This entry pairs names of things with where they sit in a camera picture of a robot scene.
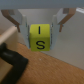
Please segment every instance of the yellow cube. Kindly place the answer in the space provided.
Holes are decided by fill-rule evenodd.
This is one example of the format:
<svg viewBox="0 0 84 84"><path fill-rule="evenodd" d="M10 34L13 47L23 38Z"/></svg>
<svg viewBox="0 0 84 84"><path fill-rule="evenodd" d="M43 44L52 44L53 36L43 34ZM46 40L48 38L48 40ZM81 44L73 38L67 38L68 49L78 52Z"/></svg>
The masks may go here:
<svg viewBox="0 0 84 84"><path fill-rule="evenodd" d="M50 50L50 25L32 24L30 27L30 47L31 51Z"/></svg>

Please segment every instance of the yellow block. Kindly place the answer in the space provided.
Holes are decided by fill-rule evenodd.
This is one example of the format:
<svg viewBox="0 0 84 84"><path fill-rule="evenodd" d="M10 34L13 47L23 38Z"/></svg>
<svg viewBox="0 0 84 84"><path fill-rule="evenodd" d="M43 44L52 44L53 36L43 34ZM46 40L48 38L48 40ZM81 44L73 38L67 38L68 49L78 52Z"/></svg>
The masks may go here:
<svg viewBox="0 0 84 84"><path fill-rule="evenodd" d="M31 51L50 50L50 25L32 24L30 27Z"/></svg>

